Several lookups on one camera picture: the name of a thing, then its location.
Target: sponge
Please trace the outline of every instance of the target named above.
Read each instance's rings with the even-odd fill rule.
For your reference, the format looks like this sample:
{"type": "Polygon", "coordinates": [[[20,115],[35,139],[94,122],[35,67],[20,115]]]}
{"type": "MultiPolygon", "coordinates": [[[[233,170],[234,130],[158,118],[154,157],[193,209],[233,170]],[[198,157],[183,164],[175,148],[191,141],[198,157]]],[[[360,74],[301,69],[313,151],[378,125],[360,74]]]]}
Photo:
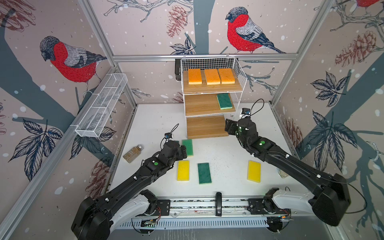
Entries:
{"type": "Polygon", "coordinates": [[[221,110],[233,108],[228,93],[219,93],[217,95],[217,101],[221,110]]]}
{"type": "Polygon", "coordinates": [[[189,161],[178,161],[177,165],[177,180],[189,181],[189,161]]]}
{"type": "Polygon", "coordinates": [[[247,179],[249,181],[254,181],[254,182],[260,183],[261,170],[262,170],[262,165],[259,162],[254,162],[254,161],[249,160],[247,179]]]}
{"type": "Polygon", "coordinates": [[[221,84],[234,84],[235,78],[230,68],[219,68],[218,70],[221,78],[221,84]]]}
{"type": "Polygon", "coordinates": [[[187,148],[187,156],[188,157],[193,157],[192,139],[182,140],[181,145],[184,145],[187,148]]]}
{"type": "Polygon", "coordinates": [[[209,170],[209,163],[198,163],[197,169],[199,171],[199,184],[212,183],[211,172],[209,170]]]}
{"type": "Polygon", "coordinates": [[[200,69],[188,69],[188,84],[202,84],[201,70],[200,69]]]}
{"type": "Polygon", "coordinates": [[[205,69],[205,78],[207,79],[207,85],[220,84],[220,77],[218,76],[217,69],[205,69]]]}

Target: green sponge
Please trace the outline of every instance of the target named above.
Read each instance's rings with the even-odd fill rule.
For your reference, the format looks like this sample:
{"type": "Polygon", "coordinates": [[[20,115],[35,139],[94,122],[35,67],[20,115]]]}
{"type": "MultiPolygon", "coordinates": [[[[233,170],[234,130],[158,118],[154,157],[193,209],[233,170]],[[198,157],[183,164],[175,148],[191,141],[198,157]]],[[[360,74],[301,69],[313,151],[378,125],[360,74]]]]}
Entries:
{"type": "Polygon", "coordinates": [[[211,172],[209,170],[209,163],[198,163],[197,169],[199,171],[199,184],[212,183],[211,172]]]}
{"type": "Polygon", "coordinates": [[[221,110],[233,108],[228,93],[219,93],[217,95],[217,101],[221,110]]]}
{"type": "Polygon", "coordinates": [[[188,157],[192,157],[193,156],[192,139],[184,139],[184,140],[182,140],[181,145],[184,145],[187,148],[187,156],[188,157]]]}

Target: gray floor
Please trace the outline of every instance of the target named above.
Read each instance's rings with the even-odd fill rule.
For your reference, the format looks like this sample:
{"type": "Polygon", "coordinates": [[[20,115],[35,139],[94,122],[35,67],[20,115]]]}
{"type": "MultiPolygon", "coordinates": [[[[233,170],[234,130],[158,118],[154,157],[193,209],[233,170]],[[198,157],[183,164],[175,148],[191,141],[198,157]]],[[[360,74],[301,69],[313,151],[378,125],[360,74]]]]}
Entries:
{"type": "Polygon", "coordinates": [[[325,224],[316,217],[294,217],[285,229],[271,233],[266,228],[219,228],[155,230],[150,236],[135,230],[115,230],[108,240],[328,240],[332,239],[325,224]]]}

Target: wooden shelf board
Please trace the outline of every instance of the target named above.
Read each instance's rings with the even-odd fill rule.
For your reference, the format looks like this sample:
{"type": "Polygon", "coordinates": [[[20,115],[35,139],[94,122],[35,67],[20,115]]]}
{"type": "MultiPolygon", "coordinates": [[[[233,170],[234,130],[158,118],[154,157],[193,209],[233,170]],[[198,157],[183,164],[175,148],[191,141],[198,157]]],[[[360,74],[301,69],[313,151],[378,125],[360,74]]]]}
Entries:
{"type": "Polygon", "coordinates": [[[239,80],[236,77],[235,71],[232,69],[233,76],[235,77],[234,84],[217,84],[207,85],[204,70],[201,70],[202,84],[188,84],[188,71],[183,72],[184,94],[198,94],[198,93],[230,93],[243,91],[239,80]]]}
{"type": "Polygon", "coordinates": [[[232,108],[221,110],[217,101],[217,93],[185,95],[185,115],[190,117],[209,114],[234,113],[236,112],[236,109],[233,105],[231,95],[229,95],[229,98],[231,99],[232,108]]]}
{"type": "Polygon", "coordinates": [[[187,118],[188,139],[229,136],[224,116],[187,118]]]}

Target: top shelf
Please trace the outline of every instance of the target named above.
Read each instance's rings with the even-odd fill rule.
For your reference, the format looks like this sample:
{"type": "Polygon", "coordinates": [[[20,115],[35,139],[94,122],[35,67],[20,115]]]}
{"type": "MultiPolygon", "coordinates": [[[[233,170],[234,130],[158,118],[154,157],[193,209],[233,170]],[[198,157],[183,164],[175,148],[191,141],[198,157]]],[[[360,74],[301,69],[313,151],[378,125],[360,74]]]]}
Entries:
{"type": "Polygon", "coordinates": [[[204,70],[201,70],[201,78],[203,80],[202,84],[188,84],[188,71],[184,71],[183,72],[184,94],[189,95],[189,94],[202,94],[202,93],[242,92],[243,89],[233,69],[232,69],[232,73],[235,78],[234,84],[207,85],[207,80],[205,78],[204,70]]]}

